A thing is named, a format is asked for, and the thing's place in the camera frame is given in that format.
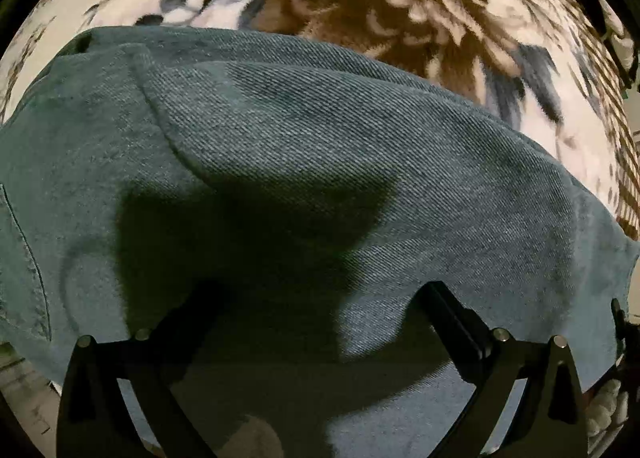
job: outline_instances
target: denim fabric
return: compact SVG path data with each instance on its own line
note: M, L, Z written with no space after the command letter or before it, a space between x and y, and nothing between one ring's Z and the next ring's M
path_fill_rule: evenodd
M444 436L472 387L412 302L431 279L518 339L563 334L589 388L639 252L484 109L257 32L81 34L0 130L0 183L0 335L61 381L79 335L154 327L214 278L173 391L213 448L252 415L286 456L424 458Z

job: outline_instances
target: pocket seam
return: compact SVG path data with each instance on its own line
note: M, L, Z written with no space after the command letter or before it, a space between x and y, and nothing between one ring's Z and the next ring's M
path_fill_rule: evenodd
M14 210L11 207L11 203L9 202L9 197L6 194L6 190L4 188L4 185L2 183L0 183L0 207L6 207L6 210L8 211L9 215L11 216L11 221L14 225L14 228L16 229L17 234L20 237L20 245L22 246L22 249L24 251L24 255L26 257L27 260L27 267L28 267L28 271L30 274L33 275L33 280L40 286L40 293L42 294L42 300L44 303L44 316L46 317L43 324L43 328L44 328L44 339L46 339L48 342L51 341L51 318L49 316L49 301L47 300L47 292L44 289L44 284L42 282L42 274L40 272L40 268L38 266L38 264L36 263L36 260L33 256L33 251L31 250L31 247L29 246L29 244L27 243L27 240L24 236L24 232L22 231L22 228L20 227L20 224L18 223L17 218L15 217L14 214ZM0 281L0 298L2 297L2 283ZM15 323L12 323L12 321L10 319L8 319L8 316L6 315L6 310L1 306L1 302L0 302L0 319L2 319L2 321L4 321L5 323L9 324L10 326L18 329L18 330L25 330L25 327L20 327L17 326ZM27 329L29 331L29 333L33 334L33 329Z

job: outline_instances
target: floral patterned fabric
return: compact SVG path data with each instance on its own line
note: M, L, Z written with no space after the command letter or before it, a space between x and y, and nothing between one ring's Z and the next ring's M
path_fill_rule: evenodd
M41 0L0 62L3 119L73 36L115 25L293 34L413 72L542 145L638 239L619 76L574 0Z

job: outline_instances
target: screw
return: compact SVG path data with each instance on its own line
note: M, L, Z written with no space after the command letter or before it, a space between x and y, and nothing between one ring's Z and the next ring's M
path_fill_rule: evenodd
M559 348L566 348L567 342L566 342L566 339L561 335L556 335L554 337L554 344Z
M509 337L511 337L511 334L504 328L495 328L494 337L500 342L505 342L509 340Z
M147 339L149 339L150 335L151 330L149 330L148 328L141 328L136 332L136 341L146 341Z
M91 342L92 342L92 337L90 335L83 335L80 339L78 339L78 346L80 346L81 348L87 348Z

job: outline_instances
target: denim pocket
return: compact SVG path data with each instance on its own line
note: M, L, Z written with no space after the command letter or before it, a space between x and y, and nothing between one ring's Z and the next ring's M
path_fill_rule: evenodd
M47 297L40 270L0 184L0 323L50 340Z

